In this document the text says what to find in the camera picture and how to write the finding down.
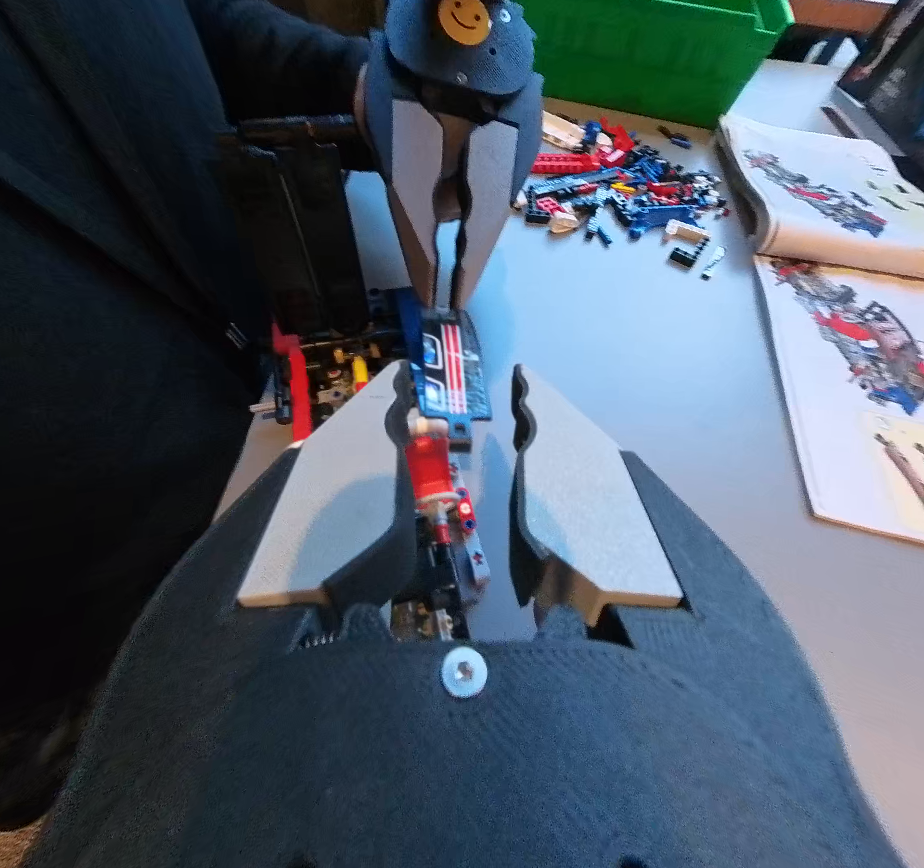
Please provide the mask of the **person's left forearm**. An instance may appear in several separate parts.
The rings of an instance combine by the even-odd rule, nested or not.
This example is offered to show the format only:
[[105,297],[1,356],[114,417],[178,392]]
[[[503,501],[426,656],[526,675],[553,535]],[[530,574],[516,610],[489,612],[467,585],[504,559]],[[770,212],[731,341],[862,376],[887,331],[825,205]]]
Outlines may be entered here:
[[230,121],[357,115],[367,39],[269,0],[184,1]]

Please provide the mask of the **instruction booklet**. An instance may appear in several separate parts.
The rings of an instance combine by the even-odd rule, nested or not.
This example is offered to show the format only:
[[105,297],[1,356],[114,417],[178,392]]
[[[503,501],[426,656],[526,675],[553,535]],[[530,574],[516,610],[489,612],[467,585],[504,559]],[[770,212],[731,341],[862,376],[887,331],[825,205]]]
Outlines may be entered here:
[[719,123],[812,513],[922,544],[923,194],[868,139]]

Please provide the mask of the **black toy car box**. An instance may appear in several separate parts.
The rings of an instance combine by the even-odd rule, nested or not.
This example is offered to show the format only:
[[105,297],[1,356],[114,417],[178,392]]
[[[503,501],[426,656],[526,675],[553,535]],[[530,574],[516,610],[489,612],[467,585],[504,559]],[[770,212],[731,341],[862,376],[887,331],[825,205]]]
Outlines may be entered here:
[[923,0],[898,0],[837,82],[849,125],[923,187]]

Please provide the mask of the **red striped black curved panel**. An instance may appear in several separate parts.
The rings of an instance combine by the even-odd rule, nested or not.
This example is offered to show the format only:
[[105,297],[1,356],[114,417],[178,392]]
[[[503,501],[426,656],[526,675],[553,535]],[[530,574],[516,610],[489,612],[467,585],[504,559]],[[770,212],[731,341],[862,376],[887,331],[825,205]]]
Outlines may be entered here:
[[418,409],[447,426],[449,448],[468,453],[472,424],[492,417],[478,335],[463,309],[427,309],[403,289],[398,311]]

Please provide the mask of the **pile of loose brick pieces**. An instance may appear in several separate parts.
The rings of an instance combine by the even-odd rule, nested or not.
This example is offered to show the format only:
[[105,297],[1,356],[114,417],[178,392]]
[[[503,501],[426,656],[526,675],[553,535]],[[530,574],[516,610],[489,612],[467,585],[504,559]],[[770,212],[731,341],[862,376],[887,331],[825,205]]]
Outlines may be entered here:
[[608,247],[611,218],[634,242],[672,218],[703,226],[729,217],[720,176],[688,169],[606,117],[580,121],[543,112],[542,145],[512,211],[551,237],[579,234]]

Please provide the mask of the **green plastic bin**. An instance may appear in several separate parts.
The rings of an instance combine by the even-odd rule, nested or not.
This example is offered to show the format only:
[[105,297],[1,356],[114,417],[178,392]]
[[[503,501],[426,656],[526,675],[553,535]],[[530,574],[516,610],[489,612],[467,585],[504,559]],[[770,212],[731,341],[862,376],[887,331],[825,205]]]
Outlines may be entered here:
[[789,0],[514,0],[545,95],[713,128],[795,19]]

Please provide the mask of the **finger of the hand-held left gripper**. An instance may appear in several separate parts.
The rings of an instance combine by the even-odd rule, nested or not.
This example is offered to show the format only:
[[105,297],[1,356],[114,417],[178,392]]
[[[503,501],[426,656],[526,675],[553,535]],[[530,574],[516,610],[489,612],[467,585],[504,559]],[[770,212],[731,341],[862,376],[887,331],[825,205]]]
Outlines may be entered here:
[[435,307],[439,278],[436,194],[444,179],[445,131],[415,100],[394,98],[389,207],[410,283],[422,306]]
[[474,128],[458,176],[461,220],[456,238],[454,306],[473,295],[509,216],[518,131],[502,122]]

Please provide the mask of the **person's black clothing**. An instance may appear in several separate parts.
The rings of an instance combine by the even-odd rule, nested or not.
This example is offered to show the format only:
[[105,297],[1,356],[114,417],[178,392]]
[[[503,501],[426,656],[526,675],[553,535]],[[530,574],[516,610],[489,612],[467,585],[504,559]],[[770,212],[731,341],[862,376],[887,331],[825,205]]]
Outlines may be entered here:
[[209,525],[263,387],[184,0],[2,0],[2,829]]

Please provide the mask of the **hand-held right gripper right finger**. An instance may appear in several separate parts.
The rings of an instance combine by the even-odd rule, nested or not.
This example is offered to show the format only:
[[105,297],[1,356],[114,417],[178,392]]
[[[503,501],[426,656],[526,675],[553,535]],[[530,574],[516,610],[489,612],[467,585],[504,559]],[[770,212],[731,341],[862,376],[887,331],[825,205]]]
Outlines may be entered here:
[[678,608],[682,587],[617,443],[524,365],[511,380],[510,575],[522,608]]

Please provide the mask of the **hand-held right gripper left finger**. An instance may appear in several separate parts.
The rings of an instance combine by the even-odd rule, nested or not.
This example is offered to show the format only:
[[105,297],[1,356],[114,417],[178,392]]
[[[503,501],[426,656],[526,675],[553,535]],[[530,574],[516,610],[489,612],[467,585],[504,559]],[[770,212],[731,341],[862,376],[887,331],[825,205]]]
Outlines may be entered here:
[[414,576],[405,448],[413,385],[394,362],[297,448],[237,592],[242,608],[383,607]]

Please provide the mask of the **toy brick car model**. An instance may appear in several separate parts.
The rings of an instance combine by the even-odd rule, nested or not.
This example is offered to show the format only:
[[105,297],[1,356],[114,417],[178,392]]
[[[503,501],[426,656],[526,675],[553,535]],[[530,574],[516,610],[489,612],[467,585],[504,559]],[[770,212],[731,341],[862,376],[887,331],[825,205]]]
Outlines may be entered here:
[[[352,395],[345,404],[316,422],[312,431],[300,430],[301,438],[292,436],[289,446],[279,453],[280,458],[290,462],[281,489],[295,459],[293,448],[297,448],[326,420],[332,418],[387,366],[394,362],[407,362],[410,366],[398,311],[398,297],[402,290],[390,293],[394,305],[391,314],[395,319],[391,329],[400,333],[397,347],[388,353],[386,363],[379,365],[372,379],[364,385],[354,383]],[[386,605],[390,627],[399,640],[463,640],[468,638],[468,608],[478,602],[480,594],[489,584],[491,570],[479,540],[472,499],[459,467],[459,453],[449,448],[444,422],[421,416],[412,377],[411,382],[412,407],[407,418],[409,441],[405,453],[415,500],[417,565],[410,583]],[[281,489],[274,498],[269,517]],[[281,608],[294,607],[314,608],[323,620],[339,618],[347,611],[347,608],[315,605]]]

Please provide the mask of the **grey desk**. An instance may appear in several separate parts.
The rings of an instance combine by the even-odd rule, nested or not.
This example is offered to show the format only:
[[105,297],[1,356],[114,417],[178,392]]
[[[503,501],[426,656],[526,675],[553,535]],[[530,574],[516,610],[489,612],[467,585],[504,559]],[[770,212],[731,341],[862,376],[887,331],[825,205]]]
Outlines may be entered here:
[[512,216],[469,303],[493,407],[464,471],[492,571],[471,633],[534,631],[507,569],[523,364],[637,453],[760,581],[895,848],[922,866],[922,547],[809,513],[738,214],[713,221],[726,255],[709,281],[669,265],[658,235],[632,243],[606,222],[608,247]]

